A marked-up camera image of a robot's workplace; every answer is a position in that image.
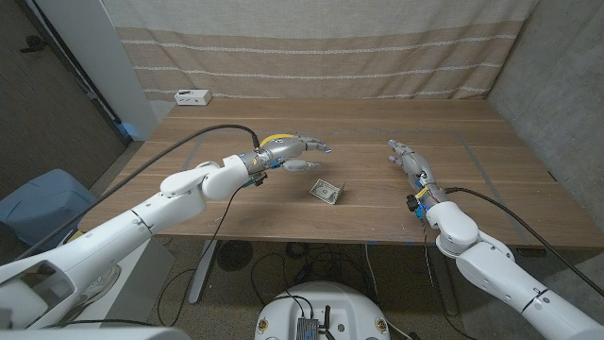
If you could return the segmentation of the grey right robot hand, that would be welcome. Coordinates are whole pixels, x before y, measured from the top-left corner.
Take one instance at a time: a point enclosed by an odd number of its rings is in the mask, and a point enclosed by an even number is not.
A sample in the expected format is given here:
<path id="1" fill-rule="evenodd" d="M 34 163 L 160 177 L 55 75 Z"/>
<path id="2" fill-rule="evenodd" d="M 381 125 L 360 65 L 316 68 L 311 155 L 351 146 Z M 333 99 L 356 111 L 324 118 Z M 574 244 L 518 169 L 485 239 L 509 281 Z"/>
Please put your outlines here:
<path id="1" fill-rule="evenodd" d="M 390 140 L 388 146 L 395 156 L 388 160 L 401 167 L 408 176 L 415 200 L 424 209 L 429 210 L 438 203 L 447 201 L 445 192 L 439 187 L 428 161 L 406 144 Z"/>

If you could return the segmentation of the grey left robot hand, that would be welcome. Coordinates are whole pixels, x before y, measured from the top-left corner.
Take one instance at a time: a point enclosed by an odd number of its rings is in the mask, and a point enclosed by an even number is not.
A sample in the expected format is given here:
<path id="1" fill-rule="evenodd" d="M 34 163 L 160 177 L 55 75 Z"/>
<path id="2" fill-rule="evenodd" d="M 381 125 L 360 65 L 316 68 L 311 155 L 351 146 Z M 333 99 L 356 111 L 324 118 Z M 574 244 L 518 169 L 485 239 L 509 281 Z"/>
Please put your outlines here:
<path id="1" fill-rule="evenodd" d="M 329 153 L 331 149 L 323 141 L 306 136 L 292 134 L 274 134 L 265 138 L 258 149 L 240 154 L 247 172 L 257 174 L 267 169 L 282 168 L 286 172 L 295 173 L 315 170 L 320 164 L 317 162 L 299 160 L 306 151 L 323 151 Z"/>

